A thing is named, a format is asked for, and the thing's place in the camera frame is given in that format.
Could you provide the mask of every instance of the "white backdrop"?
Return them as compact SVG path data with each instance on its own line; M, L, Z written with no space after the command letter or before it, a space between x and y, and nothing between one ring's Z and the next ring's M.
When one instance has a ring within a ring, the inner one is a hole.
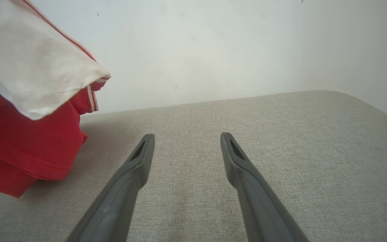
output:
M100 113L313 89L387 113L387 0L32 0L114 77Z

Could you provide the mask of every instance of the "white wall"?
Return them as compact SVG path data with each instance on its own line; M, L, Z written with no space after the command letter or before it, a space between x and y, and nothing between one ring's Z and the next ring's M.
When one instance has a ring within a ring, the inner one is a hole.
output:
M387 113L387 0L32 2L113 73L101 113L312 89Z

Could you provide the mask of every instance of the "textured gray fabric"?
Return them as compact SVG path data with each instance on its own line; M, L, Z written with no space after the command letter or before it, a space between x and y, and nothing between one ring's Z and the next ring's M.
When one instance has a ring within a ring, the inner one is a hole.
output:
M63 241L139 139L155 133L129 241L246 241L219 138L231 132L311 241L387 241L387 115L309 91L82 117L70 175L0 194L0 241Z

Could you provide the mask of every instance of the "red garment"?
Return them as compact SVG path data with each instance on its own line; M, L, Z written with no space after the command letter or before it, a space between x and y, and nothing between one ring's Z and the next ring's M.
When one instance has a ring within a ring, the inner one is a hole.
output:
M69 174L87 138L79 121L80 114L92 112L89 98L85 88L52 115L33 121L0 96L0 192L18 198L37 179Z

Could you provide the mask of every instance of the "white fabric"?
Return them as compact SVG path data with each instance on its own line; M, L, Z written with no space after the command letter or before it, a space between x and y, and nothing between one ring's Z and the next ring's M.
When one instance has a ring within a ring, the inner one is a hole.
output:
M0 0L0 94L37 120L111 75L26 5L32 7L26 0Z

